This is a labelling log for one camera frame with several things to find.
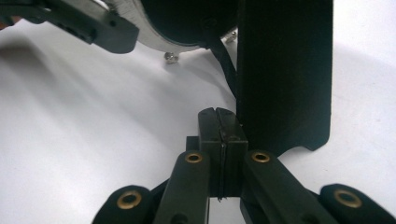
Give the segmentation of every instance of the human hand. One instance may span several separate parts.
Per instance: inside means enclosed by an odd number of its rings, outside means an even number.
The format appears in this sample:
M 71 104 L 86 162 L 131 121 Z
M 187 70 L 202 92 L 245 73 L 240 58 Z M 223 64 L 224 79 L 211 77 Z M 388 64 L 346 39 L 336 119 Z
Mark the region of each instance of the human hand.
M 1 18 L 0 17 L 0 30 L 5 29 L 6 27 L 13 25 L 21 20 L 21 17 L 10 17 L 10 18 Z

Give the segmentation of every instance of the white surface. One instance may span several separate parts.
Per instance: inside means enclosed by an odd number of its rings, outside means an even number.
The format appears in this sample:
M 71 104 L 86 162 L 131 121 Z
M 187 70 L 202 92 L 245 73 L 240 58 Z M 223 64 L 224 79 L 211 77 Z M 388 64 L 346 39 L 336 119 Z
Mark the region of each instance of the white surface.
M 393 215 L 395 11 L 335 2 L 330 141 L 280 158 L 308 189 L 346 184 Z M 168 178 L 197 113 L 235 107 L 210 52 L 181 57 L 165 65 L 141 45 L 114 55 L 48 24 L 0 32 L 0 223 L 90 223 L 114 190 Z M 243 223 L 238 200 L 212 200 L 210 220 Z

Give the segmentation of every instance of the white background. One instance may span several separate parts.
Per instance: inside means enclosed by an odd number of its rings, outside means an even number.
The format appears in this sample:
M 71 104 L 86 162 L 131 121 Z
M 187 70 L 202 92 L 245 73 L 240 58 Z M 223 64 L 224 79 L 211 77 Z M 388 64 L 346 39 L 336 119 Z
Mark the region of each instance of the white background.
M 308 189 L 346 184 L 394 216 L 395 12 L 393 0 L 335 1 L 330 141 L 280 157 Z M 50 24 L 1 31 L 0 223 L 90 223 L 114 190 L 154 188 L 208 107 L 235 108 L 209 51 L 166 65 L 159 51 L 115 55 Z M 211 202 L 210 223 L 244 222 L 238 200 Z

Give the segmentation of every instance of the silver bolt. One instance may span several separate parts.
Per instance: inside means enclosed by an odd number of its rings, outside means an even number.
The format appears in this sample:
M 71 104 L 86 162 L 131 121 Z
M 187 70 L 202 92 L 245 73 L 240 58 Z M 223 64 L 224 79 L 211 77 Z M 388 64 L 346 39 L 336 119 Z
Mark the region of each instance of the silver bolt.
M 178 61 L 178 54 L 177 53 L 171 53 L 171 52 L 166 52 L 163 57 L 166 60 L 166 63 L 172 64 L 172 63 L 177 63 Z
M 225 43 L 230 44 L 230 43 L 234 42 L 237 37 L 238 37 L 238 33 L 236 31 L 233 31 L 227 35 L 227 37 L 225 39 Z

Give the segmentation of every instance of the gold rivet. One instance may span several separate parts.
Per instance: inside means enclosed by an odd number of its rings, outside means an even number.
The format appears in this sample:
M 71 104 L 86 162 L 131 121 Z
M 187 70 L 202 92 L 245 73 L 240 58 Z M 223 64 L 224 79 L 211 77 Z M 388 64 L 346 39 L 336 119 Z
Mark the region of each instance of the gold rivet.
M 347 200 L 342 196 L 347 196 L 350 198 L 350 200 Z M 351 208 L 358 208 L 362 205 L 361 199 L 358 196 L 356 196 L 356 194 L 348 190 L 338 189 L 334 192 L 334 197 L 335 200 L 337 200 L 337 202 Z
M 251 159 L 257 162 L 265 163 L 270 160 L 270 156 L 263 152 L 255 152 L 251 155 Z
M 125 202 L 125 198 L 128 196 L 134 196 L 134 199 L 131 202 Z M 140 195 L 139 192 L 137 192 L 136 190 L 128 190 L 121 194 L 121 196 L 117 200 L 117 206 L 120 209 L 131 209 L 138 206 L 141 201 L 142 195 Z
M 198 153 L 190 153 L 190 154 L 187 154 L 186 161 L 189 163 L 197 163 L 197 162 L 202 161 L 202 156 L 201 156 L 201 154 L 198 154 Z

